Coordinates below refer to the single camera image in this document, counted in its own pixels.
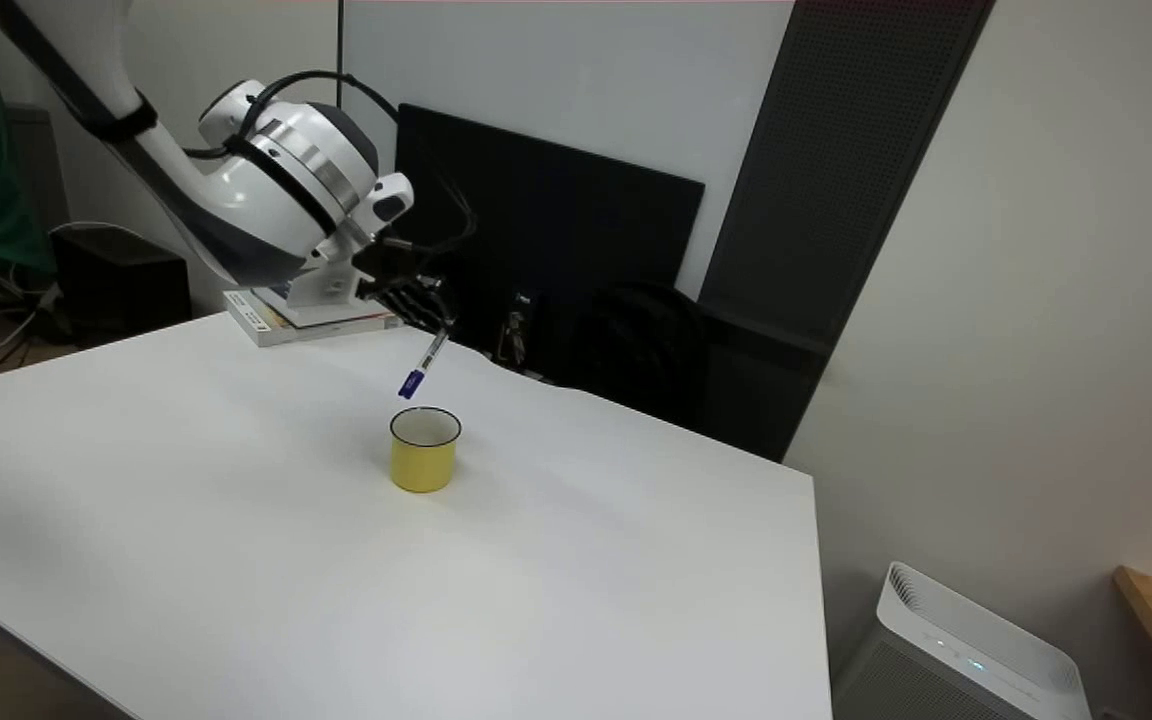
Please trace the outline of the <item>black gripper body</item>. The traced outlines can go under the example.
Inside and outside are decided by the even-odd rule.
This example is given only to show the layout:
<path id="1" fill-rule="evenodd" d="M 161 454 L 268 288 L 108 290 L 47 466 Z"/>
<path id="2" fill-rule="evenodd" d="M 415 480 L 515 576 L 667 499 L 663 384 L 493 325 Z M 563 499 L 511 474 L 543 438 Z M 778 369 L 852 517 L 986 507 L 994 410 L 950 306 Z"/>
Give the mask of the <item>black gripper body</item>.
<path id="1" fill-rule="evenodd" d="M 441 294 L 445 298 L 445 274 L 437 272 L 437 259 L 447 257 L 447 250 L 454 250 L 454 240 L 421 242 L 421 240 L 407 240 L 407 236 L 378 236 L 376 242 L 366 242 L 366 249 L 359 249 L 353 257 L 353 269 L 359 272 L 356 294 L 359 298 L 378 298 L 405 325 L 421 329 L 415 298 L 421 294 Z"/>

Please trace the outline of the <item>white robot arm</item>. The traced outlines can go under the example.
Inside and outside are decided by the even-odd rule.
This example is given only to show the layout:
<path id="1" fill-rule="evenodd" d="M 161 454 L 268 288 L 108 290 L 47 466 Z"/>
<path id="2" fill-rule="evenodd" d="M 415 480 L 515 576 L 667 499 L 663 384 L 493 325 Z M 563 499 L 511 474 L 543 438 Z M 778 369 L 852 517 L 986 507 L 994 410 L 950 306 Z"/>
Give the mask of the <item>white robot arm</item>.
<path id="1" fill-rule="evenodd" d="M 0 30 L 75 125 L 154 190 L 229 283 L 224 303 L 238 325 L 284 325 L 292 335 L 370 314 L 451 329 L 421 274 L 433 242 L 395 232 L 415 183 L 348 112 L 287 96 L 292 85 L 332 79 L 395 115 L 376 87 L 327 68 L 236 79 L 198 112 L 198 147 L 188 147 L 126 70 L 126 15 L 131 0 L 0 0 Z"/>

